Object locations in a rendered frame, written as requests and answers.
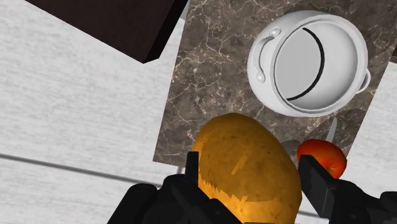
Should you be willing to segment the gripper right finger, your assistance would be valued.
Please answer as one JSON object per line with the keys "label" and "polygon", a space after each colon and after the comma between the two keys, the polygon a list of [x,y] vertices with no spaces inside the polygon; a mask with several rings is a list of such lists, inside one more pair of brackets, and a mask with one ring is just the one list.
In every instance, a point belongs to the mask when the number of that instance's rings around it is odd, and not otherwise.
{"label": "gripper right finger", "polygon": [[298,172],[302,192],[328,224],[397,224],[397,192],[375,198],[350,181],[333,178],[311,155],[300,156]]}

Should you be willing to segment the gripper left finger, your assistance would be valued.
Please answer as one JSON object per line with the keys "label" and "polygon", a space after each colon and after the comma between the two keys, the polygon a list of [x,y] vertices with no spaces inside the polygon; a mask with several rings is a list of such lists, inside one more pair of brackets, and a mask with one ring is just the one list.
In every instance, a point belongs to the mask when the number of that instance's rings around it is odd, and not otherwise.
{"label": "gripper left finger", "polygon": [[199,153],[187,154],[185,173],[167,176],[161,188],[131,186],[107,224],[242,224],[218,199],[198,187]]}

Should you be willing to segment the brown potato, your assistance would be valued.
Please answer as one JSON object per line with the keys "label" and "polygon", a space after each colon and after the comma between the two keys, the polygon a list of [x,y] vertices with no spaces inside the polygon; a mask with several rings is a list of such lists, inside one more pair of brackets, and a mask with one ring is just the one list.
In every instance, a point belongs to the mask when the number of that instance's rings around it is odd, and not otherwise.
{"label": "brown potato", "polygon": [[192,149],[199,153],[200,189],[241,222],[295,222],[302,202],[297,168],[255,119],[238,113],[212,118]]}

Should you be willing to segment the red tomato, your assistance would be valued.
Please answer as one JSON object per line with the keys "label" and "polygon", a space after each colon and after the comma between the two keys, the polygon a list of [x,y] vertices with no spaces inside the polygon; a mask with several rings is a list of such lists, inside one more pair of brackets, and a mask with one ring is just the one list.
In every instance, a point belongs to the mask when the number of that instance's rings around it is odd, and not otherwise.
{"label": "red tomato", "polygon": [[341,177],[347,167],[347,159],[343,151],[325,140],[304,141],[296,152],[298,162],[302,155],[312,155],[335,179]]}

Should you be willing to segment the brown marble table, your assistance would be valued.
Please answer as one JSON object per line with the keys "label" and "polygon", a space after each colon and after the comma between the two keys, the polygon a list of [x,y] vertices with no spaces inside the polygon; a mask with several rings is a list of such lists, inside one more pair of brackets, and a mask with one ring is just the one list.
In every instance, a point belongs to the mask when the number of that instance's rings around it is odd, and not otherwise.
{"label": "brown marble table", "polygon": [[369,87],[334,113],[334,142],[348,153],[397,46],[397,0],[191,0],[154,161],[185,164],[199,129],[225,113],[251,116],[288,145],[324,138],[332,116],[291,118],[266,108],[253,94],[246,64],[258,33],[285,13],[317,10],[348,19],[363,34],[372,74]]}

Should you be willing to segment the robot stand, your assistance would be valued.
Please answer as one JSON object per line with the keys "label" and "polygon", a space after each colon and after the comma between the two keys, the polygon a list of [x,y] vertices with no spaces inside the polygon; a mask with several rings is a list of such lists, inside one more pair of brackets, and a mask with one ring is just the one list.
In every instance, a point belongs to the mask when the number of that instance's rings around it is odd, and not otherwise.
{"label": "robot stand", "polygon": [[144,63],[160,57],[188,0],[26,0]]}

